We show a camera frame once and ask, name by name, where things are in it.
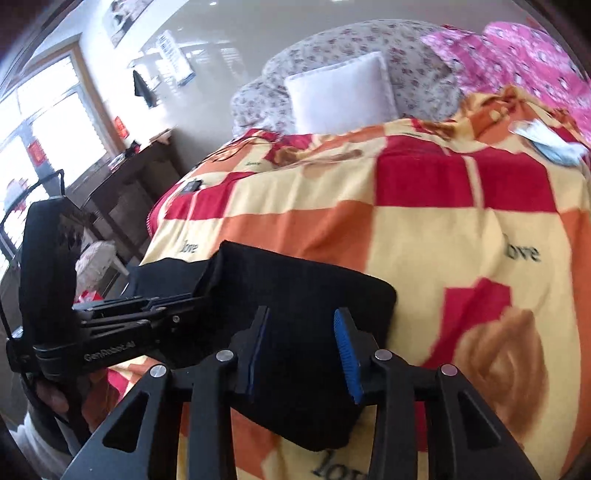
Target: picture on wall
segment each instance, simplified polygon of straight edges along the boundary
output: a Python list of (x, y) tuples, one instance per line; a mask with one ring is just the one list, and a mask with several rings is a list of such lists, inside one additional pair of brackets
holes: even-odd
[(153, 0), (113, 0), (103, 17), (103, 25), (114, 47)]

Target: floral headboard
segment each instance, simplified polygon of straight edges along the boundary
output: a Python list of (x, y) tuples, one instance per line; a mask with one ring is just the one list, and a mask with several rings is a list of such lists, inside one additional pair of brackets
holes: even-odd
[(285, 78), (325, 65), (383, 52), (401, 116), (441, 120), (457, 111), (463, 98), (452, 71), (420, 38), (440, 30), (410, 20), (371, 20), (312, 35), (275, 55), (262, 75), (232, 98), (233, 133), (251, 128), (292, 134), (291, 102)]

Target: checkered blanket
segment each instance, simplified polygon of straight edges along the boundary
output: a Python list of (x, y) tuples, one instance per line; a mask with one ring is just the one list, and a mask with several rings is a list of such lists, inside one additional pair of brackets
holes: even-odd
[[(557, 479), (591, 433), (590, 176), (509, 132), (535, 118), (581, 141), (567, 112), (514, 87), (470, 96), (443, 123), (251, 130), (158, 202), (144, 263), (203, 260), (231, 240), (389, 282), (399, 302), (388, 347), (415, 365), (458, 365), (541, 477)], [(120, 365), (112, 382), (128, 390), (153, 363)], [(233, 412), (238, 477), (356, 480), (374, 421), (366, 408), (346, 448), (315, 453)], [(186, 434), (184, 418), (181, 461)], [(426, 478), (425, 453), (419, 467)]]

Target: triangular cutout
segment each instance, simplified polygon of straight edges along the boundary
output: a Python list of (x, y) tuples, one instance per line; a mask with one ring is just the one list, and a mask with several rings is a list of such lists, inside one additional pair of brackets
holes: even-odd
[(127, 406), (125, 411), (105, 435), (103, 445), (107, 448), (121, 450), (123, 452), (134, 452), (138, 446), (139, 430), (142, 426), (149, 395), (141, 392)]
[(470, 450), (484, 450), (501, 444), (501, 436), (486, 419), (482, 411), (465, 392), (457, 394), (460, 412)]

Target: folded black clothing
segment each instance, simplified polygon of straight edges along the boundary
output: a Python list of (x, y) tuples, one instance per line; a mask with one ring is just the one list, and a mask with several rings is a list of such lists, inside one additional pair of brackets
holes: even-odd
[(357, 327), (384, 346), (396, 301), (394, 289), (377, 278), (227, 241), (207, 261), (163, 259), (138, 267), (128, 290), (209, 296), (202, 322), (209, 353), (226, 348), (234, 333), (250, 327), (258, 306), (267, 306), (251, 395), (236, 396), (232, 407), (315, 451), (346, 445), (361, 413), (347, 391), (335, 310), (347, 307)]

